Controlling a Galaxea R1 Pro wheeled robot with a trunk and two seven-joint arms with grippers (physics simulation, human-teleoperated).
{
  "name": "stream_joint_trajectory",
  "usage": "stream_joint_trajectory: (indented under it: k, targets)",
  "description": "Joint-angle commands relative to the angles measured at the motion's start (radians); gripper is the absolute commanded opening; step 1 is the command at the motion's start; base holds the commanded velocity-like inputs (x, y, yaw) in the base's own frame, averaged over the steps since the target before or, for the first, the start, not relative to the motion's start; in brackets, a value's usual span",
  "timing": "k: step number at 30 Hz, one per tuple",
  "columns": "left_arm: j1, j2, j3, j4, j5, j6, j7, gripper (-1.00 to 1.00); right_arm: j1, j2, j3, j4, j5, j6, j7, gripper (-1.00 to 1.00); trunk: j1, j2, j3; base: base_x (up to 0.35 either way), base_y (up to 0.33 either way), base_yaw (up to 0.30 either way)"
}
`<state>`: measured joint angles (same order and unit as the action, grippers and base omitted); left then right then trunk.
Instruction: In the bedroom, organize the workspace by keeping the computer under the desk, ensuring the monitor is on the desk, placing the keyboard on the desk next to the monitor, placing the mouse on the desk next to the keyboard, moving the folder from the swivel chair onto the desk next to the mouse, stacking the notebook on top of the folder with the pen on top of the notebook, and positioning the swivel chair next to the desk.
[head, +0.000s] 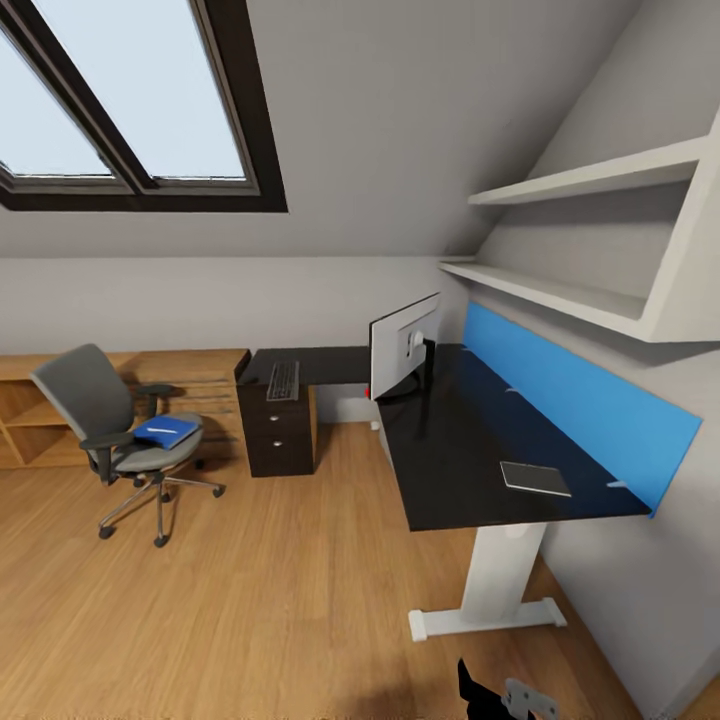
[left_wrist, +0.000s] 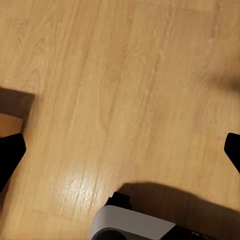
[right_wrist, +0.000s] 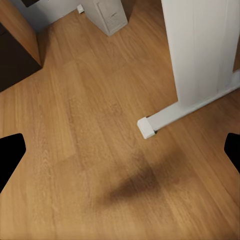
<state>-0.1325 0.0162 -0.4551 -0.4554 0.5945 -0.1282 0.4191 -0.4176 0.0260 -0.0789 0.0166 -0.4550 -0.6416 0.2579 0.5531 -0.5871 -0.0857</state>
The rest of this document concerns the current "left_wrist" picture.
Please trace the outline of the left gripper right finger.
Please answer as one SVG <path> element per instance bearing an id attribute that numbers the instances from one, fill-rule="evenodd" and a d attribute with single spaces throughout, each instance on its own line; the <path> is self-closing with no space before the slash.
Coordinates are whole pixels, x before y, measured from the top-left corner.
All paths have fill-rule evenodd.
<path id="1" fill-rule="evenodd" d="M 240 173 L 240 135 L 229 133 L 227 135 L 224 151 Z"/>

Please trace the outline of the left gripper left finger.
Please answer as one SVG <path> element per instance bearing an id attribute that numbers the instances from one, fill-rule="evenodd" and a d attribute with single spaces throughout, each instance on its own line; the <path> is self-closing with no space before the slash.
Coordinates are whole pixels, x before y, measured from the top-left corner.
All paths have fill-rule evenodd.
<path id="1" fill-rule="evenodd" d="M 0 193 L 26 152 L 21 133 L 0 137 Z"/>

